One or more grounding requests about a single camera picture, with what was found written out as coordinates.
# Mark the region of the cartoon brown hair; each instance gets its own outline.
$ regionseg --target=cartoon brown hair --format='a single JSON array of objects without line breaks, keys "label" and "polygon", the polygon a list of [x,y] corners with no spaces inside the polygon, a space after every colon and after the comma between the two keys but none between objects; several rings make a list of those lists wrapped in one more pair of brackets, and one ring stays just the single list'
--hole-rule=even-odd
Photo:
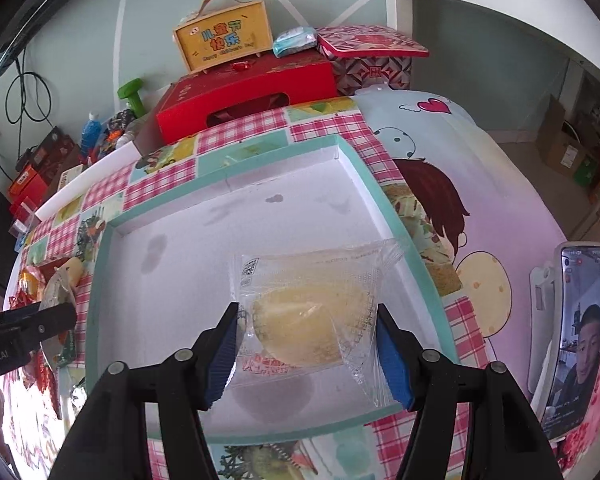
[{"label": "cartoon brown hair", "polygon": [[447,238],[454,253],[457,253],[458,237],[464,232],[464,217],[469,213],[454,184],[446,174],[423,158],[394,158],[394,163],[422,204],[436,233]]}]

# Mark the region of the metal bolt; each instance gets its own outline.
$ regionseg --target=metal bolt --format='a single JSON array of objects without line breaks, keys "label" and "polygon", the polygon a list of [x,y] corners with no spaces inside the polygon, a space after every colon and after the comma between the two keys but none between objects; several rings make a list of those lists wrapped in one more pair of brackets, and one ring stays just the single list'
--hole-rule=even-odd
[{"label": "metal bolt", "polygon": [[497,374],[503,374],[504,372],[507,371],[507,365],[504,364],[502,361],[494,361],[493,363],[490,364],[490,367],[491,367],[491,370],[493,370]]},{"label": "metal bolt", "polygon": [[428,361],[429,363],[435,363],[440,361],[440,354],[437,350],[432,350],[431,348],[425,350],[422,353],[422,357],[425,361]]},{"label": "metal bolt", "polygon": [[125,364],[121,361],[116,361],[109,365],[109,368],[107,368],[107,372],[109,372],[111,375],[118,375],[124,369]]},{"label": "metal bolt", "polygon": [[182,348],[176,352],[176,361],[184,362],[193,357],[193,352],[190,348]]}]

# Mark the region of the man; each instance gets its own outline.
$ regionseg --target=man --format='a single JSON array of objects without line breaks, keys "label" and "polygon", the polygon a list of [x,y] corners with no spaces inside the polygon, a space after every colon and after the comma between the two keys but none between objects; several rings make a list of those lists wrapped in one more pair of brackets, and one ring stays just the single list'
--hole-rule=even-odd
[{"label": "man", "polygon": [[593,387],[596,384],[598,364],[600,362],[600,307],[589,305],[580,320],[578,346],[576,347],[576,364],[569,370],[564,380],[564,386],[556,403],[560,408],[569,411],[579,409],[574,401],[589,403]]}]

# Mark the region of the floor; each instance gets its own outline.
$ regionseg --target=floor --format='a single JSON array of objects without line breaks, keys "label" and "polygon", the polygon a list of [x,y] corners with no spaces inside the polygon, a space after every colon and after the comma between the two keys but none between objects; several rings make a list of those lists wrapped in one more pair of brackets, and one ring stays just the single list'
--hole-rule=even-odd
[{"label": "floor", "polygon": [[[568,238],[574,227],[590,211],[586,190],[572,178],[546,166],[540,159],[534,142],[507,142],[500,144],[500,147],[536,188],[547,209]],[[586,239],[600,242],[598,222],[590,229]]]}]

